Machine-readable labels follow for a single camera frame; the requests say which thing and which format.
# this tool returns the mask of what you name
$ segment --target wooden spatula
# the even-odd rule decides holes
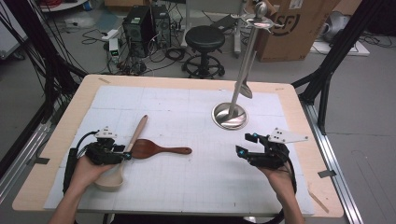
[[[173,152],[188,155],[192,152],[189,147],[160,147],[148,139],[137,139],[131,149],[135,159],[146,159],[160,152]]]

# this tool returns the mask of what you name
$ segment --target wooden table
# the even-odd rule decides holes
[[[72,144],[77,129],[90,108],[97,90],[105,85],[233,91],[234,81],[99,75],[85,77],[41,153],[41,157],[50,158],[49,163],[35,165],[15,198],[12,205],[15,210],[44,210],[43,206],[49,196],[59,164]],[[314,217],[341,217],[344,210],[331,179],[329,177],[320,178],[318,175],[318,172],[326,170],[326,166],[321,158],[295,89],[290,84],[250,82],[248,85],[254,92],[276,93],[282,104],[290,131],[309,137],[308,141],[295,144],[294,147],[303,168],[309,195],[315,207]]]

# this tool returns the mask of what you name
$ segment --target metal rail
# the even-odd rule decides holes
[[[45,124],[39,124],[26,145],[23,147],[17,159],[15,159],[15,161],[9,166],[7,172],[0,181],[0,203],[2,203],[7,197],[9,191],[17,182],[26,166],[28,166],[28,162],[33,158],[49,132],[50,121]]]
[[[351,224],[362,224],[361,213],[358,210],[355,201],[353,200],[352,194],[350,193],[347,182],[344,178],[341,167],[338,164],[337,158],[334,155],[332,146],[330,144],[327,135],[324,135],[318,126],[318,112],[314,105],[306,105],[302,103],[303,110],[308,117],[308,121],[311,125],[311,130],[317,140],[318,147],[322,154],[323,160],[326,163],[329,171],[335,171],[336,175],[332,176],[332,182],[335,189],[337,190],[338,197],[340,198],[341,204],[344,207],[346,217]]]

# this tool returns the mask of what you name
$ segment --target white paper sheet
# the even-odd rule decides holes
[[[281,209],[265,176],[237,157],[235,145],[263,152],[264,147],[244,139],[245,133],[266,135],[275,127],[287,130],[282,106],[276,94],[254,92],[253,99],[240,96],[237,103],[248,113],[242,130],[227,131],[211,118],[217,104],[231,102],[230,91],[131,88],[104,86],[77,131],[71,147],[85,133],[108,126],[118,137],[117,145],[128,145],[139,120],[148,123],[139,138],[162,147],[190,147],[190,155],[160,153],[144,160],[126,162],[124,183],[116,192],[90,186],[79,209],[117,212],[241,214],[271,216]],[[85,146],[95,138],[87,138]],[[304,215],[314,214],[304,175],[288,144],[297,175],[297,200]],[[45,204],[56,208],[62,199],[67,155]]]

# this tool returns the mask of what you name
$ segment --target wooden ladle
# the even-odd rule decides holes
[[[160,152],[173,152],[188,155],[192,152],[189,147],[160,147],[148,139],[137,139],[131,150],[135,159],[146,159]]]
[[[149,117],[145,115],[140,120],[139,124],[136,127],[136,130],[134,131],[134,135],[132,136],[129,146],[124,151],[126,152],[131,151],[137,137],[143,131],[143,128],[145,127],[148,118]],[[110,175],[101,175],[99,179],[95,181],[96,187],[104,191],[114,191],[119,187],[121,187],[123,183],[123,177],[122,177],[123,165],[124,165],[124,161],[122,161],[117,167],[115,167],[116,170],[111,169],[110,171],[113,171],[113,173],[111,173]]]

